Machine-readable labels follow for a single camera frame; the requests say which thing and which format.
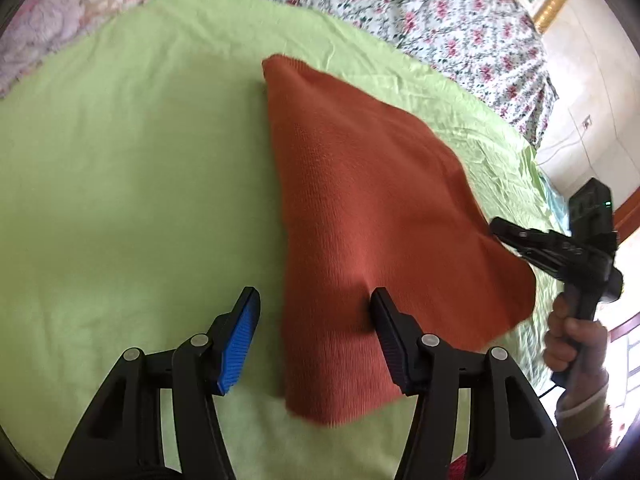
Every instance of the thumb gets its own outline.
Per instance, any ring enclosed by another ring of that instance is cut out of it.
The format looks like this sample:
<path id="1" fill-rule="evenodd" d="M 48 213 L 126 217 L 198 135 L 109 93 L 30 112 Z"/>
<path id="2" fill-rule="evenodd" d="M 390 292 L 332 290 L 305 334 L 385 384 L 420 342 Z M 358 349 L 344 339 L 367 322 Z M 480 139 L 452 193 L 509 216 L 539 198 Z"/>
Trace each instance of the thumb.
<path id="1" fill-rule="evenodd" d="M 564 321 L 564 330 L 578 343 L 590 347 L 606 346 L 607 344 L 607 329 L 599 321 L 568 317 Z"/>

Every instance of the sleeve cuff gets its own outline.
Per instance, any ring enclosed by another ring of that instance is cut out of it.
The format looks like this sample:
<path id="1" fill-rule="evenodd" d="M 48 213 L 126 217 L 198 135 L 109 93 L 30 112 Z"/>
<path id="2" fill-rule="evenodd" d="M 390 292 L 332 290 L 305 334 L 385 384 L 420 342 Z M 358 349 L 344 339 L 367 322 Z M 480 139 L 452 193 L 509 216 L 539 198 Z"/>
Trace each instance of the sleeve cuff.
<path id="1" fill-rule="evenodd" d="M 556 422 L 563 439 L 572 440 L 586 435 L 603 421 L 608 387 L 609 381 L 589 399 L 570 410 L 562 409 L 566 393 L 562 394 L 556 407 Z"/>

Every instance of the person's arm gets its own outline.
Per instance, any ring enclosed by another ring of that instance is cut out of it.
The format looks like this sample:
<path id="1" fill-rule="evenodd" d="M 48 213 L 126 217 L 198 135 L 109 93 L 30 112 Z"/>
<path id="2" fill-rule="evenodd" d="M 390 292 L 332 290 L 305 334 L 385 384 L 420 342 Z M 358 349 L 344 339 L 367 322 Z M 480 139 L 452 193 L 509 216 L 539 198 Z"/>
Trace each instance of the person's arm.
<path id="1" fill-rule="evenodd" d="M 609 376 L 603 366 L 608 334 L 599 322 L 569 318 L 568 313 L 568 305 L 558 296 L 548 318 L 543 359 L 552 371 L 561 372 L 578 357 L 563 340 L 565 336 L 582 343 L 569 385 L 558 400 L 556 421 L 578 477 L 587 480 L 611 454 L 611 420 L 606 405 Z"/>

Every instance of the floral fabric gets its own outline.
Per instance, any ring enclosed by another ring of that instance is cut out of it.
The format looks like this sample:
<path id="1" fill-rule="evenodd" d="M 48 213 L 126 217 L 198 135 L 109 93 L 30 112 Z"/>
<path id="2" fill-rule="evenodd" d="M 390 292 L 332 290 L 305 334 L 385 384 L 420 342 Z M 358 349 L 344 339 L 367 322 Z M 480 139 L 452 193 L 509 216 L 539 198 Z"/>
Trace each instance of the floral fabric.
<path id="1" fill-rule="evenodd" d="M 0 92 L 47 52 L 141 1 L 27 0 L 0 38 Z M 557 97 L 541 38 L 514 0 L 276 1 L 336 16 L 430 64 L 540 144 Z"/>

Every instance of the green bedsheet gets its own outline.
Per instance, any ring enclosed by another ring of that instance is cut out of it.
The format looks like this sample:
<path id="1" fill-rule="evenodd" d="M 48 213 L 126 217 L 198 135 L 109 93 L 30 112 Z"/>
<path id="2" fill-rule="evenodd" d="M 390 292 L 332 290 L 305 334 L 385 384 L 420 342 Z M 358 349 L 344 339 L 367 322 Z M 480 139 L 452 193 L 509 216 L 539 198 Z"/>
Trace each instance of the green bedsheet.
<path id="1" fill-rule="evenodd" d="M 290 416 L 279 341 L 286 233 L 260 62 L 281 52 L 423 119 L 487 217 L 547 229 L 527 143 L 429 67 L 345 23 L 263 0 L 152 0 L 46 60 L 0 102 L 0 424 L 52 475 L 120 353 L 174 348 L 245 285 L 262 318 L 216 400 L 242 479 L 385 479 L 414 401 L 340 428 Z M 501 339 L 534 384 L 548 306 Z M 177 465 L 164 401 L 167 463 Z M 460 420 L 468 415 L 461 394 Z M 458 427 L 455 455 L 468 428 Z"/>

